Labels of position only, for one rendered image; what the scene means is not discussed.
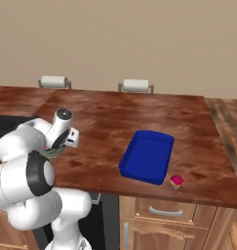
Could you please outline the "blue rectangular tray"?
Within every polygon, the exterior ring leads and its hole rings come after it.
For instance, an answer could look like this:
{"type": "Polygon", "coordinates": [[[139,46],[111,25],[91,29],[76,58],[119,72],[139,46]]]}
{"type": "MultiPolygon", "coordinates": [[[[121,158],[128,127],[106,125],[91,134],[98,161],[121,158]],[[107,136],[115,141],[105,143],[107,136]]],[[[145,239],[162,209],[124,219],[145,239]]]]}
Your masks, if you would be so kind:
{"type": "Polygon", "coordinates": [[[175,139],[155,131],[136,131],[119,163],[123,177],[162,185],[175,139]]]}

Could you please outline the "pink frosted cupcake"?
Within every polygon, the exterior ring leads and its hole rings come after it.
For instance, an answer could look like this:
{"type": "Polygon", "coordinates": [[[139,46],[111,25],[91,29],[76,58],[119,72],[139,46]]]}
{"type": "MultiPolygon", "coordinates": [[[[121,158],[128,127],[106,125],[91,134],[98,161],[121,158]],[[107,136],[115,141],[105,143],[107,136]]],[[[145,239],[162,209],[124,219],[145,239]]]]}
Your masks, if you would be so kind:
{"type": "Polygon", "coordinates": [[[170,178],[170,183],[174,189],[178,189],[183,185],[183,178],[179,175],[173,175],[170,178]]]}

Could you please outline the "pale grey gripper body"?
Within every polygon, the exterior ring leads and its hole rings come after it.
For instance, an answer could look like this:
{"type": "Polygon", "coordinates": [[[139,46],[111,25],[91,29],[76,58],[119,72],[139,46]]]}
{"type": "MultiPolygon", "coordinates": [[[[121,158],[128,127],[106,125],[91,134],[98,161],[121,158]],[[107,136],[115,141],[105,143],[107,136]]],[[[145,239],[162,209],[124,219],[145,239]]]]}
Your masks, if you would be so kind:
{"type": "Polygon", "coordinates": [[[65,146],[60,146],[57,148],[48,148],[44,151],[44,156],[49,159],[58,157],[65,149],[65,146]]]}

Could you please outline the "wooden drawer front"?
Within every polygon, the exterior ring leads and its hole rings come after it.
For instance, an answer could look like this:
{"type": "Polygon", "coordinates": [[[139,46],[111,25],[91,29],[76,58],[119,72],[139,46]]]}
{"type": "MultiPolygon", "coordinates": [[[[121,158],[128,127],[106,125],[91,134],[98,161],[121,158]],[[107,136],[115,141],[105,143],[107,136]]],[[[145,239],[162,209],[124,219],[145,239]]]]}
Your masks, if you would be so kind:
{"type": "Polygon", "coordinates": [[[149,198],[137,199],[137,214],[145,218],[188,223],[192,221],[194,212],[195,212],[195,205],[189,203],[166,201],[159,199],[149,199],[149,198]],[[154,209],[157,210],[170,211],[170,212],[182,210],[183,214],[181,217],[168,217],[168,216],[155,215],[149,213],[148,210],[149,206],[152,206],[154,209]]]}

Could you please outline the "plain wooden cupboard door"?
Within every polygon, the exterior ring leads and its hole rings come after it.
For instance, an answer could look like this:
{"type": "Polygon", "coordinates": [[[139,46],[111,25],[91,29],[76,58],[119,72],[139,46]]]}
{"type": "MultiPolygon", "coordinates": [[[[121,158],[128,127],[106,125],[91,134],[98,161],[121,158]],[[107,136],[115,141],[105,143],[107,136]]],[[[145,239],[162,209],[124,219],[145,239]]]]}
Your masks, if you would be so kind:
{"type": "Polygon", "coordinates": [[[22,234],[11,227],[3,212],[0,212],[0,250],[28,250],[22,234]]]}

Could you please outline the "black dishwasher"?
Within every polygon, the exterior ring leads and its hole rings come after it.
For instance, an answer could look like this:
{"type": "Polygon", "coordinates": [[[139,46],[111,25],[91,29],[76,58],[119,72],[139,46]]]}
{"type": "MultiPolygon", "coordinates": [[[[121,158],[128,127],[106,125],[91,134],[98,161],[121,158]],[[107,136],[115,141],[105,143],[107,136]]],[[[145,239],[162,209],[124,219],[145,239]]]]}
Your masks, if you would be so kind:
{"type": "Polygon", "coordinates": [[[56,188],[62,208],[45,226],[49,236],[46,250],[120,250],[119,199],[102,194],[99,205],[79,189],[56,188]]]}

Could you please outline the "black sink basin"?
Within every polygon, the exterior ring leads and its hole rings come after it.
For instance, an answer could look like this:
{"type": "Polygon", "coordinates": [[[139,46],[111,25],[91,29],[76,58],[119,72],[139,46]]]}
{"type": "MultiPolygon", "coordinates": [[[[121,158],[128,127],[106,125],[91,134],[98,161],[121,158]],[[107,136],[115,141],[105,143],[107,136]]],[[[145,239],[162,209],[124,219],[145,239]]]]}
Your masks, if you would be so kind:
{"type": "Polygon", "coordinates": [[[36,116],[0,115],[0,138],[15,130],[21,123],[35,119],[36,116]]]}

